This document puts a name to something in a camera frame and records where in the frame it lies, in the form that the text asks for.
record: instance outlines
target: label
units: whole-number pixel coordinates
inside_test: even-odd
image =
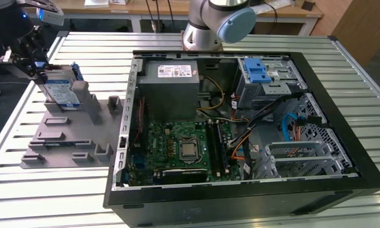
[[[266,71],[268,76],[278,76],[277,71]]]
[[[236,101],[230,101],[230,106],[232,106],[233,109],[236,109],[237,108],[237,102]]]
[[[128,10],[112,10],[112,13],[129,13]]]
[[[70,87],[68,80],[48,80],[45,83],[50,97],[65,110],[74,110],[80,105],[77,96],[72,92]]]
[[[45,146],[61,146],[58,143],[45,143]]]
[[[190,66],[161,65],[157,67],[157,77],[190,77]]]
[[[246,172],[248,174],[250,174],[250,167],[246,165],[246,163],[244,163],[242,169],[245,170],[245,172]]]

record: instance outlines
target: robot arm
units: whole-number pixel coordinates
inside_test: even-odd
[[[249,0],[192,0],[182,34],[186,50],[218,50],[221,41],[238,42],[250,32],[256,14]]]
[[[0,0],[0,43],[5,50],[0,64],[17,77],[41,84],[38,70],[48,64],[48,49],[41,27],[33,26],[24,7],[36,7],[37,18],[56,25],[64,24],[64,13],[49,0]]]

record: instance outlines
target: yellow wire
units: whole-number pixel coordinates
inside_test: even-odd
[[[220,103],[217,105],[214,105],[212,107],[206,107],[206,108],[197,108],[197,110],[212,110],[212,109],[217,108],[222,104],[222,102],[224,102],[224,91],[222,91],[220,85],[214,82],[214,80],[212,78],[209,78],[206,76],[204,76],[204,77],[208,78],[210,80],[210,82],[214,84],[214,86],[218,88],[218,90],[221,92],[221,101],[220,101]]]

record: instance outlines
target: wooden desk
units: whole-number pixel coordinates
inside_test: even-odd
[[[170,15],[169,12],[169,6],[166,3],[166,0],[158,0],[158,12],[162,15]],[[170,1],[172,5],[172,12],[173,15],[188,15],[189,14],[189,1],[188,0],[173,0]],[[286,6],[280,9],[277,9],[277,17],[280,18],[305,18],[305,17],[314,17],[321,18],[324,16],[322,12],[318,10],[316,6],[313,6],[312,11],[306,11],[301,9],[304,0],[296,0],[296,7]],[[149,8],[152,14],[156,14],[156,2],[152,0],[148,0]],[[148,7],[146,7],[146,1],[145,0],[133,0],[132,2],[132,14],[149,14]],[[258,15],[260,17],[274,17],[274,12],[269,11],[266,13],[262,13]]]
[[[312,11],[301,9],[304,0],[296,0],[296,7],[286,6],[277,9],[277,23],[302,23],[300,36],[308,36],[316,25],[317,19],[324,16],[314,6]],[[148,0],[153,18],[157,17],[156,2]],[[130,0],[126,5],[113,5],[108,8],[85,9],[84,0],[56,0],[56,5],[62,9],[65,18],[70,19],[129,19],[133,32],[141,32],[140,20],[150,19],[145,0]],[[188,20],[188,0],[170,1],[174,20]],[[158,0],[160,19],[170,20],[166,0]],[[273,22],[274,12],[269,11],[256,17],[256,22]]]

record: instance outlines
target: metal slat table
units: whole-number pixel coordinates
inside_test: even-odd
[[[125,97],[132,50],[180,50],[178,34],[70,32],[49,51],[53,64],[80,64],[98,99]],[[380,170],[380,88],[337,41],[326,37],[248,36],[224,50],[302,52]],[[44,116],[44,95],[29,84],[0,134],[0,227],[125,227],[102,208],[108,168],[22,170],[20,159]],[[190,224],[178,227],[380,228],[380,192],[316,215]]]

